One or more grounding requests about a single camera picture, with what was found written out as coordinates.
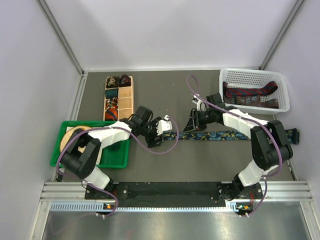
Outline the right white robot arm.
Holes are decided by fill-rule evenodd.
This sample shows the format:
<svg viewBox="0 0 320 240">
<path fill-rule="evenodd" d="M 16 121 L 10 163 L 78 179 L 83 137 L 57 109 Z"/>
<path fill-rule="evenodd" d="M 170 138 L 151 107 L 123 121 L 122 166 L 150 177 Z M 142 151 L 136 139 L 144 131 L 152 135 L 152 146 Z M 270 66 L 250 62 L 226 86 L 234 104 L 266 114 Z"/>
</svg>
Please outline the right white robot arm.
<svg viewBox="0 0 320 240">
<path fill-rule="evenodd" d="M 234 106 L 226 106 L 218 93 L 207 96 L 206 101 L 195 94 L 192 102 L 196 107 L 190 111 L 185 133 L 204 131 L 208 124 L 219 123 L 244 134 L 251 142 L 252 161 L 235 175 L 231 185 L 221 188 L 222 198 L 245 198 L 270 171 L 293 157 L 291 143 L 280 121 L 260 120 Z"/>
</svg>

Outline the blue floral tie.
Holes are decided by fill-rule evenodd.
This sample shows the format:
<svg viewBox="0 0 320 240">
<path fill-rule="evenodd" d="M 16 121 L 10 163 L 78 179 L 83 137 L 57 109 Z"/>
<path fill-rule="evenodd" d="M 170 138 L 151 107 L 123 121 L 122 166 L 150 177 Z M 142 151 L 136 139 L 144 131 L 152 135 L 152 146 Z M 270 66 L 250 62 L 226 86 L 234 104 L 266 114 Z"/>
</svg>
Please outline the blue floral tie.
<svg viewBox="0 0 320 240">
<path fill-rule="evenodd" d="M 300 143 L 300 132 L 297 128 L 285 130 L 288 141 L 293 145 Z M 250 141 L 251 138 L 235 130 L 211 131 L 211 132 L 180 132 L 166 131 L 163 135 L 164 141 L 179 140 L 189 141 Z"/>
</svg>

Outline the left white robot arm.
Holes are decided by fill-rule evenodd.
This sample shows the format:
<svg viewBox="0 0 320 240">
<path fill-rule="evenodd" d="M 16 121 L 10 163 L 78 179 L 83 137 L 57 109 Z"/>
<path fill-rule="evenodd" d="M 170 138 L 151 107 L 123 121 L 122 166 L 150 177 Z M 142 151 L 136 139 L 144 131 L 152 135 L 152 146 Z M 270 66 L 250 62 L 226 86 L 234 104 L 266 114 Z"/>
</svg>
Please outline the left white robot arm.
<svg viewBox="0 0 320 240">
<path fill-rule="evenodd" d="M 163 142 L 163 133 L 172 129 L 169 116 L 151 119 L 153 112 L 144 106 L 138 107 L 130 117 L 122 118 L 103 127 L 73 131 L 62 149 L 56 166 L 63 165 L 80 180 L 86 182 L 102 198 L 115 197 L 114 181 L 97 166 L 103 150 L 130 138 L 143 136 L 147 147 L 154 148 Z"/>
</svg>

